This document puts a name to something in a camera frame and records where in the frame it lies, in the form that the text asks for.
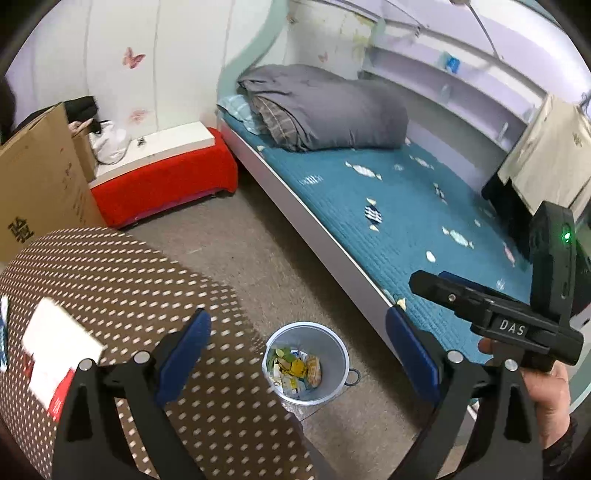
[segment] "polka dot tablecloth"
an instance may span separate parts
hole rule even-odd
[[[35,307],[51,297],[106,346],[101,364],[151,351],[183,328],[197,308],[212,317],[211,340],[166,414],[208,478],[313,480],[314,466],[294,423],[261,372],[264,341],[236,293],[193,273],[125,233],[105,228],[51,233],[23,250],[0,277],[9,295],[8,372],[0,375],[0,414],[46,479],[56,423],[28,390],[21,340]],[[157,473],[118,399],[138,468]]]

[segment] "gray blanket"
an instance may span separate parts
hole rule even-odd
[[[408,115],[387,82],[345,80],[306,65],[267,65],[239,83],[289,150],[399,148],[404,142]]]

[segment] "trash can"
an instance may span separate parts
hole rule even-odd
[[[291,398],[283,394],[281,387],[274,386],[267,372],[267,360],[275,348],[290,347],[308,355],[315,355],[320,360],[322,381],[320,385],[301,395]],[[343,385],[353,386],[359,383],[359,371],[349,367],[349,354],[339,336],[324,325],[313,322],[297,322],[285,325],[277,330],[267,342],[267,350],[262,361],[262,370],[275,392],[283,400],[295,405],[320,405],[333,399],[342,390]],[[349,371],[357,373],[358,379],[348,384]]]

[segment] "black sleeve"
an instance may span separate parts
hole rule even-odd
[[[544,459],[544,480],[558,479],[558,473],[569,461],[573,453],[573,438],[577,429],[577,421],[571,417],[569,429],[555,444],[542,452]]]

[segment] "floor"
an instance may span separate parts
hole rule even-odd
[[[333,329],[361,382],[320,408],[292,411],[343,480],[390,476],[430,407],[419,401],[393,354],[252,177],[241,172],[233,196],[179,208],[129,232],[234,286],[264,338],[298,320]],[[461,451],[452,451],[446,471]]]

